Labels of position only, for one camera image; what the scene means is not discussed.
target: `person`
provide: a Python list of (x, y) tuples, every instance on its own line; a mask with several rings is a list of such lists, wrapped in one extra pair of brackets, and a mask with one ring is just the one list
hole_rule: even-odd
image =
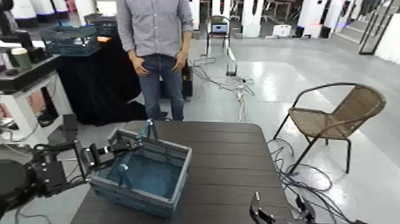
[(173, 120), (183, 120), (181, 70), (193, 32), (189, 0), (118, 0), (117, 23), (122, 46), (139, 75), (148, 117), (164, 119), (161, 76), (171, 99)]

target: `staircase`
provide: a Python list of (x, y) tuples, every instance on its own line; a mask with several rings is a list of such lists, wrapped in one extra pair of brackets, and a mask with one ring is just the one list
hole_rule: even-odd
[(340, 33), (333, 33), (330, 38), (331, 42), (347, 51), (373, 54), (391, 15), (400, 10), (400, 0), (392, 0), (392, 2), (389, 0), (386, 4), (376, 4), (373, 8), (375, 10), (367, 13), (366, 16), (361, 15), (353, 22), (348, 23)]

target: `shirt sleeve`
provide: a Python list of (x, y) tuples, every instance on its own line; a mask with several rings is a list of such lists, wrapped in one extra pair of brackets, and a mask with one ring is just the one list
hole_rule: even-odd
[(125, 51), (135, 49), (135, 40), (133, 39), (132, 15), (126, 0), (117, 1), (117, 24), (118, 34)]
[(182, 23), (182, 32), (193, 32), (193, 16), (189, 0), (179, 0), (178, 17)]

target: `wooden plank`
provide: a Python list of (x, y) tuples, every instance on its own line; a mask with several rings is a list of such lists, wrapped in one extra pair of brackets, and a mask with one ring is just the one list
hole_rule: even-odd
[(181, 142), (232, 142), (232, 143), (265, 143), (262, 133), (248, 132), (188, 132), (185, 130), (157, 130), (160, 139), (175, 143)]
[(281, 188), (275, 170), (211, 169), (191, 167), (189, 184), (268, 186)]
[(275, 171), (271, 157), (248, 155), (193, 155), (191, 167), (209, 167), (223, 169), (256, 169)]
[(224, 143), (224, 142), (180, 142), (191, 147), (194, 154), (219, 154), (219, 155), (270, 155), (265, 145), (250, 143)]
[[(261, 128), (252, 123), (223, 123), (223, 122), (162, 122), (155, 121), (157, 130), (168, 129), (172, 131), (185, 130), (190, 132), (251, 132), (260, 133)], [(138, 131), (144, 121), (129, 122), (125, 129)]]
[(262, 204), (265, 206), (288, 206), (282, 188), (260, 186), (189, 184), (182, 194), (181, 202), (184, 204), (249, 205), (256, 191), (262, 196)]
[[(263, 210), (273, 214), (275, 218), (291, 217), (286, 207), (263, 206)], [(194, 224), (224, 224), (244, 223), (254, 224), (249, 216), (249, 205), (212, 205), (185, 204), (180, 202), (172, 219), (163, 219), (149, 213), (134, 210), (130, 207), (108, 202), (89, 191), (85, 201), (79, 208), (72, 224), (99, 223), (194, 223)]]

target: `chair backrest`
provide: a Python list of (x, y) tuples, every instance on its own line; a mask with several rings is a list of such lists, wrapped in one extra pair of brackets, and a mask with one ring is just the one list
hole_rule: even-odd
[(342, 126), (348, 135), (366, 120), (379, 114), (386, 105), (385, 97), (371, 86), (357, 84), (332, 113), (337, 121), (358, 120)]

